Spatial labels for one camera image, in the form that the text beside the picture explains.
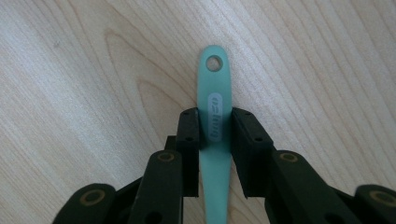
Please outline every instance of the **hole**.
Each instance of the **hole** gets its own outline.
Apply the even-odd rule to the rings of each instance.
[[[170,152],[163,152],[163,153],[161,153],[160,155],[158,155],[157,158],[158,158],[158,160],[160,160],[160,161],[168,162],[168,161],[174,160],[174,159],[175,159],[175,155],[172,154],[172,153],[170,153]]]
[[[221,58],[219,56],[215,56],[215,55],[210,56],[206,60],[206,67],[211,72],[218,72],[222,67]]]
[[[344,220],[340,217],[337,216],[336,214],[326,214],[326,216],[324,216],[324,218],[326,219],[327,223],[331,223],[331,224],[344,224]]]
[[[85,192],[81,198],[79,198],[79,202],[85,206],[92,206],[99,202],[101,202],[106,196],[106,193],[102,189],[92,189]]]
[[[151,212],[146,215],[146,224],[158,224],[163,220],[163,215],[159,212]]]
[[[370,191],[370,197],[378,202],[389,207],[396,207],[396,197],[380,190]]]
[[[284,161],[289,161],[289,162],[297,162],[298,158],[296,156],[294,156],[293,154],[289,153],[289,152],[285,152],[280,154],[280,159],[284,160]]]

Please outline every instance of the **wooden table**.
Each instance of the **wooden table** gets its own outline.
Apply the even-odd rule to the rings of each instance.
[[[77,189],[141,176],[196,106],[210,44],[278,149],[347,193],[396,189],[394,1],[1,0],[0,22],[0,223],[51,223]],[[185,223],[204,218],[186,199]],[[234,166],[229,223],[268,223]]]

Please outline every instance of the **wood grain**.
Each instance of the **wood grain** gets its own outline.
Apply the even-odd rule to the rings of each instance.
[[[347,193],[396,189],[394,1],[0,0],[0,22],[0,223],[51,223],[77,189],[141,176],[209,44],[277,148]],[[204,217],[185,200],[185,223]],[[229,220],[268,223],[234,167]]]

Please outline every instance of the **teal plastic tool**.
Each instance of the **teal plastic tool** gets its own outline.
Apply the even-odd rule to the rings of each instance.
[[[200,150],[200,163],[206,223],[225,224],[230,184],[233,107],[230,66],[227,54],[220,46],[209,46],[201,54],[197,104],[205,136],[205,143]]]

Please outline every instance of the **black plastic part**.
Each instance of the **black plastic part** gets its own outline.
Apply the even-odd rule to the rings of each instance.
[[[272,189],[276,191],[270,192],[271,197],[266,202],[266,207],[270,206],[274,213],[268,217],[287,211],[292,223],[361,223],[304,157],[279,150],[273,153],[272,161]],[[272,200],[276,194],[275,198],[281,202]],[[279,206],[274,203],[283,203],[287,209],[278,211]]]
[[[54,224],[109,223],[116,191],[106,184],[91,184],[76,191],[53,221]]]
[[[356,189],[354,202],[364,223],[396,223],[396,192],[378,185]]]
[[[128,223],[182,223],[182,159],[176,151],[151,155],[135,197]]]
[[[191,108],[180,114],[176,137],[176,151],[183,157],[184,197],[198,197],[199,147],[198,109]]]
[[[269,162],[276,149],[274,141],[256,117],[233,108],[231,152],[245,197],[265,197],[269,181]]]
[[[110,210],[111,222],[109,223],[127,223],[141,181],[142,177],[136,179],[136,181],[122,189],[117,190],[116,199],[114,200],[113,206]]]

